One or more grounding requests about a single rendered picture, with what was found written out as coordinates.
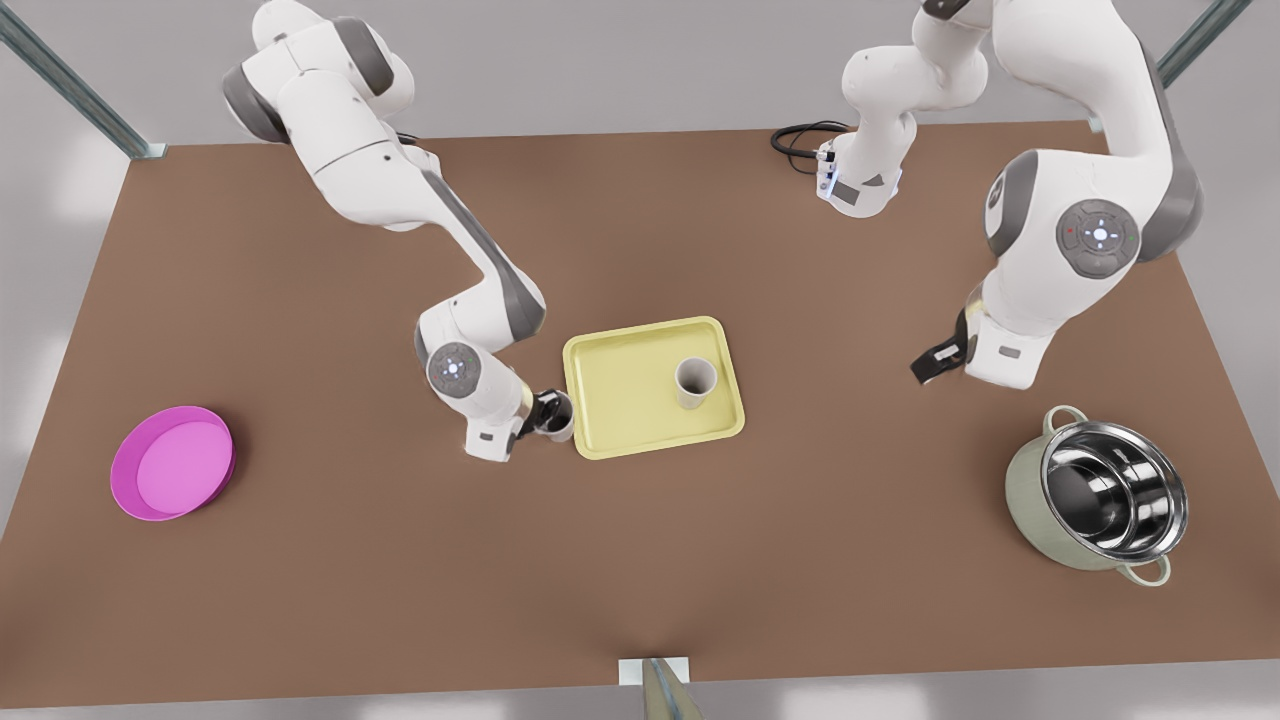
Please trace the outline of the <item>pale green steel pot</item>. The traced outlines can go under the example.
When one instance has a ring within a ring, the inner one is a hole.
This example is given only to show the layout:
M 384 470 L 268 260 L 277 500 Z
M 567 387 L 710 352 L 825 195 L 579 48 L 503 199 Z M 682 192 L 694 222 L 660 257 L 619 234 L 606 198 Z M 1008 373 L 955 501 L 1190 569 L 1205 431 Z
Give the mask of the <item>pale green steel pot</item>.
M 1021 536 L 1043 556 L 1083 571 L 1115 570 L 1165 585 L 1189 501 L 1180 474 L 1148 438 L 1057 405 L 1005 473 L 1005 500 Z

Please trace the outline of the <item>silver frame post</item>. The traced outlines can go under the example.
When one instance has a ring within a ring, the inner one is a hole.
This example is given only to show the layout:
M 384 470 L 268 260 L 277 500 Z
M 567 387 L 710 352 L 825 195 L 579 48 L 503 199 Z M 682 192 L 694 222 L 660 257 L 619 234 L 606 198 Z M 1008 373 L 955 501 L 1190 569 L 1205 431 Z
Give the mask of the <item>silver frame post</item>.
M 621 659 L 620 685 L 640 685 L 645 720 L 707 720 L 692 698 L 689 657 Z
M 165 143 L 148 142 L 77 74 L 18 14 L 0 0 L 0 44 L 59 94 L 95 129 L 132 160 L 160 159 Z
M 1254 0 L 1114 0 L 1169 91 Z

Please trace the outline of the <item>yellow rectangular tray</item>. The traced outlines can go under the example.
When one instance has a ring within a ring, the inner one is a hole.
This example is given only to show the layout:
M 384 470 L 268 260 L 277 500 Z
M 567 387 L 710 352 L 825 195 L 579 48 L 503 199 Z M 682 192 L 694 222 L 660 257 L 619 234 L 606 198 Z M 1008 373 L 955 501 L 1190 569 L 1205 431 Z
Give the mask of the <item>yellow rectangular tray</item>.
M 727 336 L 713 316 L 691 316 L 571 338 L 562 352 L 575 406 L 577 451 L 603 460 L 726 439 L 746 413 Z M 717 387 L 700 407 L 681 409 L 675 369 L 685 357 L 716 364 Z

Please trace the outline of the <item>pink round bowl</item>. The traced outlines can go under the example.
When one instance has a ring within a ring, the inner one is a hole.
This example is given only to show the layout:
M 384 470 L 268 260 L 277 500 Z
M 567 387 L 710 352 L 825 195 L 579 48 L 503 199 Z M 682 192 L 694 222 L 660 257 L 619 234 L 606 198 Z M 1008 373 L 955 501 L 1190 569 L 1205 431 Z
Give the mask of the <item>pink round bowl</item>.
M 141 421 L 110 468 L 116 506 L 143 521 L 166 521 L 210 503 L 236 470 L 236 442 L 220 415 L 175 406 Z

